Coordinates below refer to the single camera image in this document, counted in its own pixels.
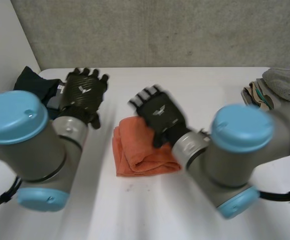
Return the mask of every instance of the folded orange cloth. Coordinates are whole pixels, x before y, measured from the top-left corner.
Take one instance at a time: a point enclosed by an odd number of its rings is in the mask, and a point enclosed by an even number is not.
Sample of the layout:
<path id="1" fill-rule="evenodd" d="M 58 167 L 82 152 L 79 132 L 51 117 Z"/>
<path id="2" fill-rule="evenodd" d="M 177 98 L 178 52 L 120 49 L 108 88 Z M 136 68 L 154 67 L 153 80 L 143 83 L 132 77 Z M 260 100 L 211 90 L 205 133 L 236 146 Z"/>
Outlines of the folded orange cloth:
<path id="1" fill-rule="evenodd" d="M 153 138 L 154 132 L 143 118 L 133 116 L 120 121 L 112 141 L 117 176 L 151 176 L 181 169 L 170 145 L 154 148 Z"/>

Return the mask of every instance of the folded gray cloth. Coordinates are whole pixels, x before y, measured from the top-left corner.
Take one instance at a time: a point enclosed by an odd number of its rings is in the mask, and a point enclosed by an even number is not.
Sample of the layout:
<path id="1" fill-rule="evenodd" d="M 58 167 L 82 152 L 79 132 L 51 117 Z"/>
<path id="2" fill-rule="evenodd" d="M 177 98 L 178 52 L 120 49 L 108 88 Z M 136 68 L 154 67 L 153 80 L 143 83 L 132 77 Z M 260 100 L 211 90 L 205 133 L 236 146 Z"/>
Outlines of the folded gray cloth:
<path id="1" fill-rule="evenodd" d="M 290 101 L 290 69 L 271 68 L 263 73 L 263 79 L 274 93 Z"/>

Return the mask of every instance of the blue end cap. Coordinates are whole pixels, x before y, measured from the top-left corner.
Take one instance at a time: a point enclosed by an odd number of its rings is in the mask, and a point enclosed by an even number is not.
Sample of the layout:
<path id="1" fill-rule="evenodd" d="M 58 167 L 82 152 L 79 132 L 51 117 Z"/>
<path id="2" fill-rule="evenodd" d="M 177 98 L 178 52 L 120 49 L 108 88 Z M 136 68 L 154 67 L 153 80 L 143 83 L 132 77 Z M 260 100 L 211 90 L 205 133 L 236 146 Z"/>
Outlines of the blue end cap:
<path id="1" fill-rule="evenodd" d="M 259 198 L 259 196 L 260 193 L 254 186 L 252 186 L 221 204 L 217 207 L 217 210 L 224 218 L 232 219 L 249 208 L 250 205 L 252 205 Z"/>
<path id="2" fill-rule="evenodd" d="M 271 117 L 254 106 L 228 105 L 212 123 L 211 139 L 218 147 L 234 153 L 249 153 L 264 147 L 273 137 Z"/>
<path id="3" fill-rule="evenodd" d="M 47 109 L 27 91 L 0 94 L 0 145 L 26 141 L 40 133 L 48 122 Z"/>
<path id="4" fill-rule="evenodd" d="M 40 212 L 62 210 L 69 194 L 51 188 L 24 187 L 17 191 L 17 202 L 28 209 Z"/>

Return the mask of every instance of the tabletop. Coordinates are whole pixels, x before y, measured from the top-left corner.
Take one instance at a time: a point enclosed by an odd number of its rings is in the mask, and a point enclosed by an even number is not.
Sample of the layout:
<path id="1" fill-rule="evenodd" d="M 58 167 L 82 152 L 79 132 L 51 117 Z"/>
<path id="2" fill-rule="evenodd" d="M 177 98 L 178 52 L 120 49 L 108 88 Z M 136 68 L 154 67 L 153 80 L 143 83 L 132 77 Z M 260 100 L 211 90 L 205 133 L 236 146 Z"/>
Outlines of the tabletop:
<path id="1" fill-rule="evenodd" d="M 72 68 L 47 69 L 45 79 L 65 80 Z M 102 127 L 90 129 L 64 210 L 39 213 L 15 199 L 0 206 L 0 239 L 89 240 L 285 240 L 290 239 L 290 204 L 260 199 L 234 219 L 223 219 L 199 187 L 183 173 L 116 177 L 112 131 L 133 116 L 129 99 L 159 84 L 182 107 L 188 125 L 208 129 L 217 110 L 242 103 L 241 89 L 265 67 L 100 68 L 109 89 L 100 106 Z M 0 194 L 13 173 L 0 162 Z M 290 191 L 290 157 L 261 165 L 251 181 L 269 192 Z"/>

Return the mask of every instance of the black glove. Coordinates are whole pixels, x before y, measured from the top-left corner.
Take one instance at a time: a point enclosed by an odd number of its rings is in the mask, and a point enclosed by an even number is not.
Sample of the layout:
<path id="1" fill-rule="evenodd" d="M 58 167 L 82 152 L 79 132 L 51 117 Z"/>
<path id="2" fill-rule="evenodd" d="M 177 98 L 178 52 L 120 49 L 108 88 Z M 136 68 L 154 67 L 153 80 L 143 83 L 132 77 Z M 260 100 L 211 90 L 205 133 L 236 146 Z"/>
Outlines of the black glove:
<path id="1" fill-rule="evenodd" d="M 109 79 L 104 74 L 98 78 L 99 71 L 84 68 L 82 72 L 75 68 L 66 78 L 63 97 L 60 102 L 62 112 L 60 116 L 72 116 L 82 120 L 84 123 L 91 123 L 94 129 L 100 128 L 100 120 L 97 110 L 103 101 L 103 95 L 107 91 Z"/>
<path id="2" fill-rule="evenodd" d="M 183 114 L 156 85 L 145 88 L 129 103 L 136 107 L 137 114 L 145 119 L 147 126 L 155 131 L 153 145 L 156 148 L 166 142 L 173 145 L 183 134 L 189 132 Z"/>

